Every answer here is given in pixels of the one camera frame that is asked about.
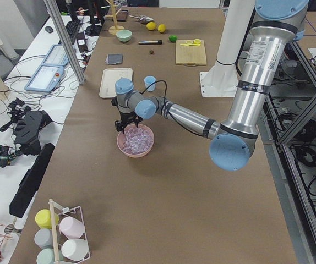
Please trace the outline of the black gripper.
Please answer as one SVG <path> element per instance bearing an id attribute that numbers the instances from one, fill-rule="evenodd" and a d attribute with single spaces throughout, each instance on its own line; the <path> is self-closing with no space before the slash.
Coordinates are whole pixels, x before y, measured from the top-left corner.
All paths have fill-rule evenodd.
<path id="1" fill-rule="evenodd" d="M 140 122 L 143 121 L 134 111 L 129 110 L 119 110 L 120 120 L 115 121 L 115 128 L 119 133 L 124 134 L 125 126 L 134 123 L 136 128 L 139 128 Z"/>

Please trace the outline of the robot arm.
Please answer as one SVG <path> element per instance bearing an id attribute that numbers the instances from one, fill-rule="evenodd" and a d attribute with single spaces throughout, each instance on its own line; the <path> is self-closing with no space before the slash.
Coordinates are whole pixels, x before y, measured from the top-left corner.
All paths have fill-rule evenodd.
<path id="1" fill-rule="evenodd" d="M 146 97 L 127 78 L 116 81 L 112 100 L 120 119 L 118 131 L 160 114 L 193 134 L 211 140 L 212 161 L 227 171 L 243 168 L 254 152 L 258 137 L 256 123 L 269 93 L 280 57 L 287 43 L 303 36 L 307 1 L 252 1 L 255 11 L 250 26 L 253 41 L 236 87 L 230 113 L 222 122 L 205 117 L 169 101 Z"/>

